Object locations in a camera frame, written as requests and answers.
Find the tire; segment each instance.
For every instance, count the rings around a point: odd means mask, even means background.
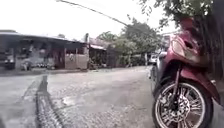
[[[153,103],[153,107],[152,107],[152,117],[153,117],[153,121],[154,121],[156,128],[168,128],[168,127],[164,126],[164,123],[161,123],[161,120],[160,120],[161,118],[159,118],[160,115],[157,112],[157,110],[159,108],[158,103],[159,103],[159,98],[161,98],[161,93],[163,93],[168,88],[172,88],[174,85],[173,83],[174,82],[169,82],[169,83],[165,84],[163,87],[161,87],[161,89],[155,95],[155,99],[154,99],[154,103]],[[195,89],[198,92],[198,95],[201,96],[201,98],[203,98],[203,100],[204,100],[204,105],[202,105],[202,106],[204,106],[203,107],[204,113],[202,111],[202,114],[201,114],[203,117],[200,117],[199,121],[201,123],[199,123],[200,125],[198,125],[195,128],[209,127],[209,125],[212,121],[212,118],[213,118],[213,102],[212,102],[211,97],[209,95],[206,95],[206,94],[208,94],[207,91],[201,85],[199,85],[196,82],[192,82],[192,81],[180,82],[180,86],[181,86],[180,88],[189,87],[193,90]]]

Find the power line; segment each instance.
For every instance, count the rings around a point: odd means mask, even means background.
[[[131,27],[131,28],[133,28],[133,29],[135,29],[135,30],[138,30],[139,32],[145,34],[146,36],[150,36],[150,37],[153,36],[153,35],[149,35],[149,33],[143,32],[143,31],[142,31],[141,29],[139,29],[139,28],[130,26],[130,25],[128,25],[128,24],[126,24],[126,23],[124,23],[124,22],[118,20],[117,18],[111,17],[111,16],[109,16],[109,15],[107,15],[107,14],[104,14],[104,13],[102,13],[102,12],[100,12],[100,11],[97,11],[97,10],[95,10],[95,9],[92,9],[92,8],[89,8],[89,7],[86,7],[86,6],[83,6],[83,5],[81,5],[81,4],[77,4],[77,3],[73,3],[73,2],[65,1],[65,0],[56,0],[56,1],[57,1],[57,2],[66,3],[66,4],[70,4],[70,5],[73,5],[73,6],[79,6],[79,7],[81,7],[81,8],[85,8],[85,9],[90,10],[90,11],[92,11],[92,12],[95,12],[95,13],[98,13],[98,14],[100,14],[100,15],[103,15],[103,16],[105,16],[105,17],[107,17],[107,18],[109,18],[109,19],[111,19],[111,20],[113,20],[113,21],[116,21],[116,22],[120,23],[120,24],[123,24],[124,26]]]
[[[103,16],[106,16],[106,17],[110,18],[111,20],[114,20],[114,21],[116,21],[116,22],[118,22],[118,23],[121,23],[121,24],[123,24],[123,25],[125,25],[125,26],[128,26],[128,24],[126,24],[126,23],[124,23],[124,22],[122,22],[122,21],[120,21],[120,20],[118,20],[118,19],[116,19],[116,18],[114,18],[114,17],[111,17],[111,16],[109,16],[109,15],[106,15],[106,14],[104,14],[104,13],[102,13],[102,12],[100,12],[100,11],[97,11],[97,10],[95,10],[95,9],[88,8],[88,7],[83,6],[83,5],[81,5],[81,4],[77,4],[77,3],[73,3],[73,2],[69,2],[69,1],[65,1],[65,0],[57,0],[57,1],[58,1],[58,2],[63,2],[63,3],[70,4],[70,5],[75,5],[75,6],[79,6],[79,7],[85,8],[85,9],[87,9],[87,10],[90,10],[90,11],[99,13],[99,14],[101,14],[101,15],[103,15]]]

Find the motorcycle headlight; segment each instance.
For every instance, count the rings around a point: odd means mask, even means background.
[[[178,54],[180,56],[183,56],[184,58],[189,59],[191,61],[194,61],[196,63],[200,62],[200,57],[199,56],[195,55],[190,50],[185,50],[179,42],[173,41],[172,45],[173,45],[173,51],[176,54]]]
[[[176,54],[179,54],[180,56],[183,56],[183,57],[185,56],[184,49],[180,43],[178,43],[177,41],[173,41],[172,45],[173,45],[173,51]]]
[[[185,58],[189,59],[189,60],[192,60],[196,63],[199,63],[200,62],[200,57],[193,54],[193,52],[191,51],[188,51],[188,50],[185,50]]]

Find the front fork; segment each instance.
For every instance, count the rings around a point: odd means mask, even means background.
[[[178,89],[179,89],[180,72],[181,72],[181,66],[179,66],[177,73],[176,73],[173,94],[172,94],[171,102],[169,105],[169,107],[171,109],[177,109],[177,107],[178,107]]]

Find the motorcycle front wheel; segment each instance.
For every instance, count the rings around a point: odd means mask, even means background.
[[[179,83],[176,107],[171,108],[174,83],[164,85],[155,96],[152,116],[157,128],[207,128],[213,117],[213,102],[194,82]]]

